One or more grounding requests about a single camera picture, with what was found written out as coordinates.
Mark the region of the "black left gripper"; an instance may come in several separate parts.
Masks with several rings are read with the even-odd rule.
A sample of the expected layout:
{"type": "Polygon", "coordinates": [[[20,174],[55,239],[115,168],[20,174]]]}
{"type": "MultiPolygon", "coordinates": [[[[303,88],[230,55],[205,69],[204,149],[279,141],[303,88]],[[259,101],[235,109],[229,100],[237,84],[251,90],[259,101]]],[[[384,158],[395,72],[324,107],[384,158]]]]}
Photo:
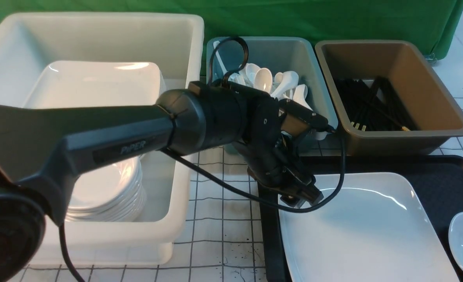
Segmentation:
{"type": "Polygon", "coordinates": [[[314,176],[301,162],[300,141],[300,136],[286,133],[246,138],[249,173],[264,188],[278,193],[280,200],[292,208],[301,208],[304,203],[314,206],[324,198],[314,185],[314,176]]]}

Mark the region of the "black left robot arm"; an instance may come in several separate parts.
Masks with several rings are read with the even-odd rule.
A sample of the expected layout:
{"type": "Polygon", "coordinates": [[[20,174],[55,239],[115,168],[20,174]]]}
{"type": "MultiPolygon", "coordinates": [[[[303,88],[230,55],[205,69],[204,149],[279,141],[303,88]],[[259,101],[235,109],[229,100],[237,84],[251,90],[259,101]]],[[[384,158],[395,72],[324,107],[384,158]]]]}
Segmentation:
{"type": "Polygon", "coordinates": [[[70,262],[64,222],[76,180],[84,173],[159,150],[216,181],[183,156],[233,143],[258,184],[276,191],[281,206],[308,213],[324,205],[315,178],[296,149],[328,122],[296,102],[217,80],[169,90],[153,105],[27,109],[0,105],[0,282],[32,259],[45,235],[45,216],[59,229],[70,262]]]}

